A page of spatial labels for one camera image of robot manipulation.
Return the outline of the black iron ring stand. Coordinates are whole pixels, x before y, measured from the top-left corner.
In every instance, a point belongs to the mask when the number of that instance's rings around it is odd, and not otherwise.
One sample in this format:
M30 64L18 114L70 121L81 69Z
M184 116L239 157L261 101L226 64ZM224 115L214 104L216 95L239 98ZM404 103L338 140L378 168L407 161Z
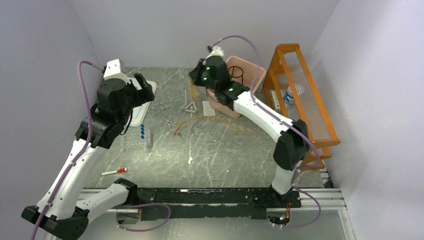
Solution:
M232 81L244 84L244 70L237 65L230 66L228 68L228 73Z

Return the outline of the metal crucible tongs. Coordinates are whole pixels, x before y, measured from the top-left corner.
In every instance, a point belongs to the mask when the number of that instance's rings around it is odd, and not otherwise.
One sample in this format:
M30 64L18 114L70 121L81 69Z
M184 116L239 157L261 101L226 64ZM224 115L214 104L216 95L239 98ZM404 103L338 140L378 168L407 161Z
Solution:
M149 112L152 115L159 115L169 126L171 131L174 131L176 129L176 125L172 123L168 117L165 115L164 110L166 109L165 105L162 102L159 102L156 104L156 106L153 106L149 109Z

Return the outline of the tan bottle brush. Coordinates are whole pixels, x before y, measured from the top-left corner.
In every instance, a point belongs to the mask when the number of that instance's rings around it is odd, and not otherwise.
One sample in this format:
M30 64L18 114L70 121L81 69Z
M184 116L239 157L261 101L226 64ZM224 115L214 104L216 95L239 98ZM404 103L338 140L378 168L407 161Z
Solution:
M195 101L196 100L196 85L194 84L194 81L191 79L188 82L188 90L189 90L189 97L191 99L191 101Z

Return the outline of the white paper packet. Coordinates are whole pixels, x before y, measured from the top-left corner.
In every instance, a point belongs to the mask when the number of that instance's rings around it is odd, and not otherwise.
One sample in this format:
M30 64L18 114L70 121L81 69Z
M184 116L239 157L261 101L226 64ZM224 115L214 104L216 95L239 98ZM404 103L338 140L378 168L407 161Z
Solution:
M209 101L205 100L202 101L202 109L203 109L203 115L204 116L215 116L215 110L211 107Z

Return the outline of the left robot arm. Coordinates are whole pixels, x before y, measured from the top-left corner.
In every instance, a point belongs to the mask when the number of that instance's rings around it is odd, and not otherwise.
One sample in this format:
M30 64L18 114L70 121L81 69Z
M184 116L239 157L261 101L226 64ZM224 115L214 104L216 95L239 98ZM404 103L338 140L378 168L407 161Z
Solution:
M156 84L140 73L105 80L53 185L36 205L25 207L21 217L59 240L77 240L107 210L138 204L137 185L123 178L87 199L79 196L100 158L126 132L135 108L154 100L155 89Z

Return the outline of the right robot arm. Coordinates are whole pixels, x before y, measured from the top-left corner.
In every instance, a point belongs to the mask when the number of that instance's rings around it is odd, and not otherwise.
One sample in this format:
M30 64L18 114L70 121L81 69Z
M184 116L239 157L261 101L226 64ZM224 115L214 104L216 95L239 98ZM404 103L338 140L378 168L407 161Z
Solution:
M275 207L282 207L293 190L296 168L310 149L306 124L275 112L258 100L247 86L232 80L221 56L199 59L189 77L195 86L210 90L218 103L247 117L274 140L273 159L277 168L269 199Z

